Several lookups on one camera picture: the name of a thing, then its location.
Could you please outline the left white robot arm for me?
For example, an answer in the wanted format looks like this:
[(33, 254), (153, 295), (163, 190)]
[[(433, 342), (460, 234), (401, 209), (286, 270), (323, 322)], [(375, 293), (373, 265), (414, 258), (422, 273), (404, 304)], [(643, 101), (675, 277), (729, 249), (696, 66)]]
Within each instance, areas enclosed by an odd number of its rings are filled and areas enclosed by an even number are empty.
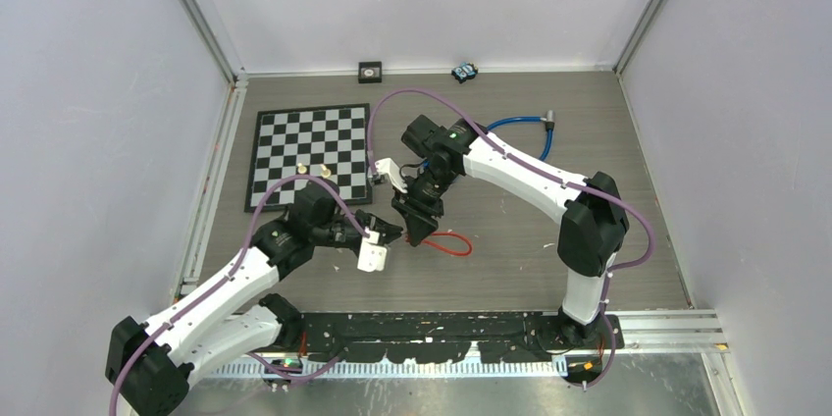
[(271, 289), (317, 249), (348, 250), (365, 272), (383, 268), (401, 226), (350, 210), (333, 182), (307, 175), (287, 182), (305, 185), (284, 214), (249, 230), (226, 266), (167, 308), (113, 327), (108, 414), (125, 406), (138, 415), (169, 415), (207, 374), (242, 354), (268, 345), (293, 349), (301, 314)]

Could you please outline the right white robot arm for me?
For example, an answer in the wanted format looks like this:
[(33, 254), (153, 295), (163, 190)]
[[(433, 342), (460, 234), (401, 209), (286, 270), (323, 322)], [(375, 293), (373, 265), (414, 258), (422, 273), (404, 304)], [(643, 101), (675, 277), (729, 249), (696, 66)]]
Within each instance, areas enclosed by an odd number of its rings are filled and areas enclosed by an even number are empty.
[(420, 116), (401, 140), (421, 160), (416, 175), (406, 176), (390, 158), (375, 166), (390, 179), (391, 205), (405, 222), (408, 242), (417, 246), (437, 231), (442, 197), (458, 178), (502, 188), (555, 222), (557, 255), (568, 273), (552, 334), (568, 347), (597, 339), (605, 277), (629, 231), (614, 179), (557, 170), (464, 119), (446, 128)]

